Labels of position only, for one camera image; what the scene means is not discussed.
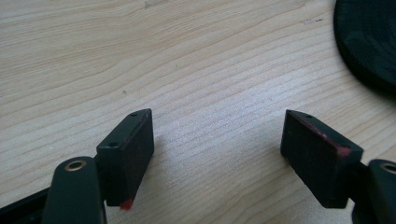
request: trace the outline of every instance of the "red paint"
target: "red paint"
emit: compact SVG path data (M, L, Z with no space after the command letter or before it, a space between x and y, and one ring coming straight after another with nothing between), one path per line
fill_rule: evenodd
M121 209L121 210L125 210L125 211L131 210L132 204L134 204L134 200L128 199L127 201L123 202L123 203L120 205L120 209Z
M340 157L347 157L350 154L349 147L338 147L337 148L337 155Z

